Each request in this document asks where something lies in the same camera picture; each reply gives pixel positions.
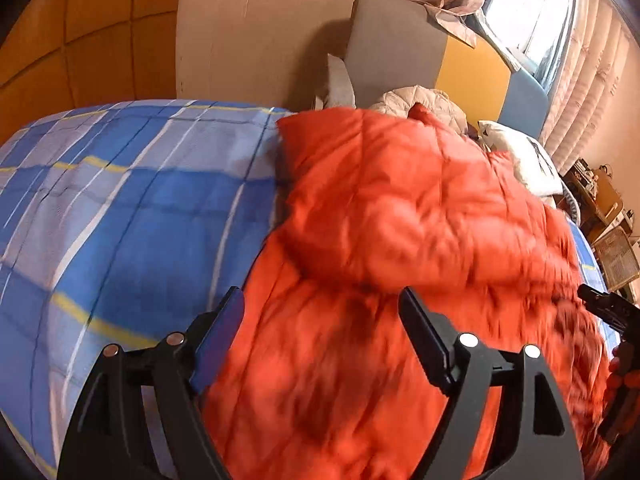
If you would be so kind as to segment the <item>person right hand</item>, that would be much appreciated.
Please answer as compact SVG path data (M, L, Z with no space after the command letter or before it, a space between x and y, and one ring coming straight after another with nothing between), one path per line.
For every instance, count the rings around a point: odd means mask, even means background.
M613 350L613 359L608 364L608 379L606 380L606 391L610 396L620 387L629 389L639 388L639 371L632 370L628 364L630 357L634 352L634 347L622 342Z

